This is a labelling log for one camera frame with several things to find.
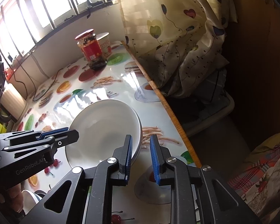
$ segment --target metal screw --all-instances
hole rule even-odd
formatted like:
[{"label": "metal screw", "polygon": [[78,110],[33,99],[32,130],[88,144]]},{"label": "metal screw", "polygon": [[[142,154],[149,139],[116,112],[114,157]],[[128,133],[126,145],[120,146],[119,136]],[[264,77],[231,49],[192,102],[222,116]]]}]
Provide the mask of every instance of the metal screw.
[{"label": "metal screw", "polygon": [[170,162],[170,163],[175,163],[176,162],[176,158],[171,156],[171,157],[167,158],[167,161]]},{"label": "metal screw", "polygon": [[108,158],[107,161],[108,161],[108,163],[115,163],[117,161],[117,159],[114,157],[110,157],[110,158]]},{"label": "metal screw", "polygon": [[208,165],[203,165],[202,170],[205,171],[205,172],[210,172],[212,170],[212,168]]},{"label": "metal screw", "polygon": [[80,168],[80,167],[74,167],[73,169],[72,169],[72,172],[73,173],[80,173],[82,171],[82,168]]}]

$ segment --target yogurt container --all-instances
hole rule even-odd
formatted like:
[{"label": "yogurt container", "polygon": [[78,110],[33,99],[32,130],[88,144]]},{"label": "yogurt container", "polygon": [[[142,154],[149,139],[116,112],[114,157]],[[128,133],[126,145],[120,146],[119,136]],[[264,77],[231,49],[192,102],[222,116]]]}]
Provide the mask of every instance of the yogurt container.
[{"label": "yogurt container", "polygon": [[108,57],[112,53],[110,46],[109,33],[102,33],[96,36],[96,39],[99,42],[100,48],[102,49],[103,55]]}]

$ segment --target blue gripper pad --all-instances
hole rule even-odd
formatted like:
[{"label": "blue gripper pad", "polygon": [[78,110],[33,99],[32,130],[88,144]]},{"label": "blue gripper pad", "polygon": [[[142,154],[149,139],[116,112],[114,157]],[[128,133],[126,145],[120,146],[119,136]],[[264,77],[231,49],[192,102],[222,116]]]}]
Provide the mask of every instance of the blue gripper pad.
[{"label": "blue gripper pad", "polygon": [[161,181],[161,177],[160,177],[160,163],[158,161],[157,150],[155,148],[155,144],[159,145],[158,140],[156,141],[154,139],[153,135],[152,135],[150,137],[150,154],[151,154],[151,160],[153,162],[153,175],[155,177],[155,180],[156,180],[157,184],[159,185],[160,181]]},{"label": "blue gripper pad", "polygon": [[126,178],[126,183],[128,183],[130,179],[130,172],[131,172],[131,164],[132,164],[132,152],[133,152],[133,138],[131,136],[130,141],[129,141],[129,148],[127,151],[127,161],[125,164],[125,175],[127,176]]},{"label": "blue gripper pad", "polygon": [[56,133],[60,133],[60,132],[63,132],[63,131],[67,131],[68,129],[69,129],[68,127],[64,127],[64,128],[60,128],[60,129],[56,129],[56,130],[51,130],[51,131],[43,132],[39,136],[38,140],[44,140],[46,136],[49,136],[49,135],[52,135],[52,134],[56,134]]}]

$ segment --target wall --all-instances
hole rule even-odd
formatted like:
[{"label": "wall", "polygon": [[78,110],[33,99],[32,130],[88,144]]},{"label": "wall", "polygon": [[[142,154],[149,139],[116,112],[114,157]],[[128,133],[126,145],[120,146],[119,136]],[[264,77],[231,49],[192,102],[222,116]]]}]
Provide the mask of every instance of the wall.
[{"label": "wall", "polygon": [[223,55],[231,117],[252,150],[280,132],[280,9],[273,0],[234,0],[239,22],[230,23]]},{"label": "wall", "polygon": [[[95,11],[89,19],[86,17],[78,19],[54,34],[33,52],[42,70],[48,76],[53,76],[60,68],[75,62],[83,56],[74,38],[88,29],[94,29],[97,34],[109,32],[111,42],[125,40],[119,4]],[[41,74],[32,56],[29,56],[22,66],[34,79],[36,87],[46,80],[46,77]],[[28,94],[34,91],[31,80],[22,68],[19,67],[16,70],[15,77],[18,81],[26,84]],[[23,84],[15,82],[14,76],[11,78],[10,83],[15,86],[24,98],[26,97]]]}]

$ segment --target wooden table edge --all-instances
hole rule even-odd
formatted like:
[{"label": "wooden table edge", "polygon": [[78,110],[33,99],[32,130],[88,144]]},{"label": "wooden table edge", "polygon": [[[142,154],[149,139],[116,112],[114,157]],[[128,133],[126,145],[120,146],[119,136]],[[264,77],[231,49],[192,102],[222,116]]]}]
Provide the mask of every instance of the wooden table edge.
[{"label": "wooden table edge", "polygon": [[135,63],[137,64],[137,66],[139,67],[139,69],[141,70],[141,72],[143,73],[144,77],[146,78],[146,80],[148,81],[148,83],[150,84],[150,86],[153,88],[154,92],[156,93],[156,95],[159,97],[161,103],[163,104],[165,110],[167,111],[167,114],[169,115],[170,119],[172,120],[177,132],[179,133],[179,135],[181,136],[182,140],[184,141],[184,144],[186,146],[186,148],[188,149],[196,167],[201,167],[201,162],[189,140],[189,138],[187,137],[184,129],[181,127],[180,122],[178,121],[177,117],[175,116],[175,114],[173,113],[172,109],[170,108],[169,104],[167,103],[166,99],[164,98],[163,94],[160,92],[160,90],[157,88],[157,86],[155,85],[155,83],[150,79],[150,77],[147,75],[146,71],[144,70],[144,68],[141,66],[141,64],[138,62],[138,60],[135,58],[135,56],[132,54],[132,52],[129,50],[128,46],[124,43],[124,41],[121,41],[122,44],[124,45],[124,47],[127,49],[127,51],[129,52],[129,54],[131,55],[131,57],[134,59]]}]

